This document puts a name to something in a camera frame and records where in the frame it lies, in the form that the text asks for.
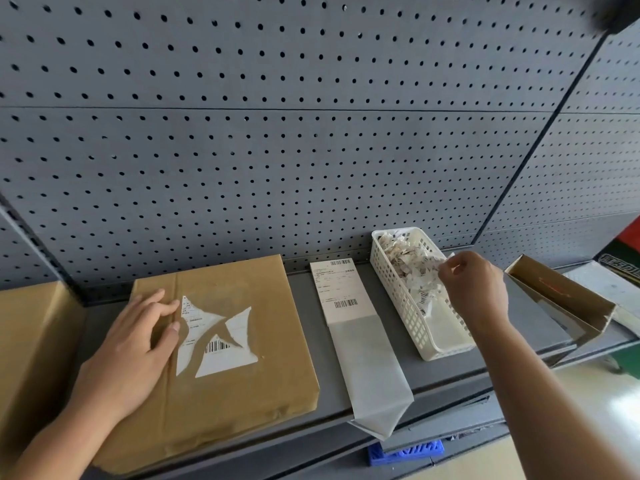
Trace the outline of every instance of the plastic basket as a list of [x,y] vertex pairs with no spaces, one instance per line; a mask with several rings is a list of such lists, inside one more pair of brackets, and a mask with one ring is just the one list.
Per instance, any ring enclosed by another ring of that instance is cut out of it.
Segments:
[[378,465],[388,465],[389,463],[419,460],[420,458],[441,455],[444,453],[444,446],[442,445],[442,441],[436,440],[411,446],[402,451],[396,451],[395,453],[385,453],[380,443],[374,443],[369,445],[367,450],[369,452],[370,466],[377,467]]
[[392,234],[394,237],[405,236],[412,246],[423,248],[429,254],[439,258],[445,256],[418,227],[377,230],[371,233],[373,237],[371,264],[402,318],[413,343],[418,348],[420,356],[424,360],[434,360],[473,349],[476,343],[460,315],[451,306],[446,290],[433,300],[431,317],[422,316],[418,305],[411,298],[409,290],[391,266],[378,242],[378,238],[384,233]]

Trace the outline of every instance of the human hand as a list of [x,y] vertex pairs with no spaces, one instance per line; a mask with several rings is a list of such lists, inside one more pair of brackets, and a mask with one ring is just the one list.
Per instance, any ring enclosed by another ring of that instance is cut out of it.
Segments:
[[114,428],[146,400],[179,338],[180,322],[172,322],[151,348],[154,325],[179,304],[159,303],[163,297],[160,289],[144,300],[136,296],[124,307],[100,348],[82,364],[68,408],[89,409]]
[[471,333],[509,322],[503,272],[479,254],[462,251],[451,257],[440,265],[438,277]]

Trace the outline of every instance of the person's left arm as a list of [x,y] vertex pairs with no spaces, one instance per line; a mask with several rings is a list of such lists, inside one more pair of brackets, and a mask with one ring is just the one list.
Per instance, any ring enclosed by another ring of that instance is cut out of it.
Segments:
[[146,400],[178,343],[171,323],[155,348],[151,331],[178,300],[158,303],[164,290],[136,296],[118,315],[98,351],[80,368],[67,407],[21,455],[5,480],[79,479],[111,430]]

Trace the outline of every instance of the person's right arm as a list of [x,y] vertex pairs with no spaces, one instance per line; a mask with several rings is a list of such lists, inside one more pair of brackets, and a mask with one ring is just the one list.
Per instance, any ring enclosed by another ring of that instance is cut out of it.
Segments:
[[527,478],[638,479],[509,322],[502,270],[464,251],[439,276],[484,358]]

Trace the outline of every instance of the cardboard box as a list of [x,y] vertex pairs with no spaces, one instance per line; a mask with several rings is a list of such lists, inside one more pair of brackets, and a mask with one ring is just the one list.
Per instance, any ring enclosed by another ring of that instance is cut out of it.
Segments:
[[571,336],[578,347],[601,335],[616,311],[615,303],[528,256],[521,255],[505,269],[505,273]]
[[[108,437],[96,466],[128,473],[316,409],[316,373],[279,255],[137,280],[132,293],[158,288],[166,290],[164,303],[182,303],[161,318],[155,340],[181,320],[179,346],[148,400]],[[210,327],[216,315],[221,320]],[[186,340],[185,316],[202,333],[195,342],[195,335]]]
[[0,476],[60,411],[83,322],[63,283],[0,291]]

